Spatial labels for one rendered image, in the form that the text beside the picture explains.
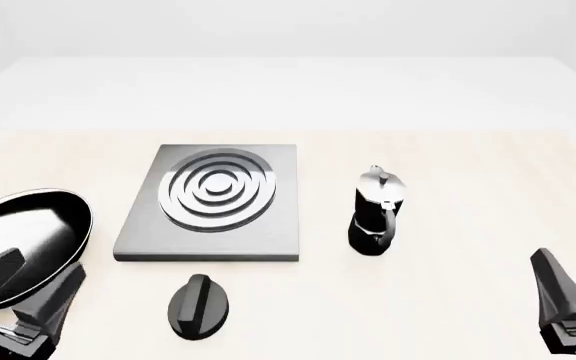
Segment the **round black stove knob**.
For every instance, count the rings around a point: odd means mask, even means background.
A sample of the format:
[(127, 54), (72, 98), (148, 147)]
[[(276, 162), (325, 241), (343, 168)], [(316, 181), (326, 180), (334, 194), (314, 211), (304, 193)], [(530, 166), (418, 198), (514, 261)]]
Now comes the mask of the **round black stove knob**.
[(225, 324), (228, 315), (227, 293), (204, 274), (192, 275), (172, 296), (167, 310), (173, 332), (189, 341), (214, 335)]

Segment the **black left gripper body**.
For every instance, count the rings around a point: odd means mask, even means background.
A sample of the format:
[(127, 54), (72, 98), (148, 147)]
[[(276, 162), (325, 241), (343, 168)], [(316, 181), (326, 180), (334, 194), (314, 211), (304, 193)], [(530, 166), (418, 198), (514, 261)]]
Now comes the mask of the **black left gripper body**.
[(16, 317), (13, 329), (0, 325), (0, 360), (48, 360), (58, 344), (58, 319)]

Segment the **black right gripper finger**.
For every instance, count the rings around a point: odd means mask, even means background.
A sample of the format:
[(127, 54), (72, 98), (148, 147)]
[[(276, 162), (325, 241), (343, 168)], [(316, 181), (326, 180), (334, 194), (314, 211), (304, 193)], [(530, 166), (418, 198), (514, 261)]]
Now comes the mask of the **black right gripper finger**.
[(530, 261), (538, 290), (539, 328), (576, 321), (575, 281), (547, 248), (538, 248)]

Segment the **flat black stove plate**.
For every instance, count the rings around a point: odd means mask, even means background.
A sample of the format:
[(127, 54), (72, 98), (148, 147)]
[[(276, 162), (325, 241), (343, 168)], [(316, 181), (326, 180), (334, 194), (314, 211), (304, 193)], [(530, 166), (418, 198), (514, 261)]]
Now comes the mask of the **flat black stove plate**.
[(118, 261), (298, 261), (297, 147), (161, 145), (113, 256)]

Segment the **black frying pan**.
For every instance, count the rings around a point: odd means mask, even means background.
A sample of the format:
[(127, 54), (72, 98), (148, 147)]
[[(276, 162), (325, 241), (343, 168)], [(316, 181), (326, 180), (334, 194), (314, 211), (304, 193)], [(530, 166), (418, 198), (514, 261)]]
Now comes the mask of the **black frying pan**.
[(25, 263), (0, 287), (0, 309), (27, 299), (77, 262), (92, 233), (89, 204), (72, 191), (40, 188), (0, 198), (0, 253)]

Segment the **black moka pot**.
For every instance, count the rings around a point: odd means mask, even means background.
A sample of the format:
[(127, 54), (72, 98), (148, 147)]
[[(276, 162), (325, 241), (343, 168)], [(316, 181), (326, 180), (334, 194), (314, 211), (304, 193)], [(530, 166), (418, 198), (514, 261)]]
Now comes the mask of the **black moka pot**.
[(380, 256), (390, 248), (406, 189), (398, 176), (378, 165), (372, 165), (359, 177), (348, 228), (351, 248), (371, 257)]

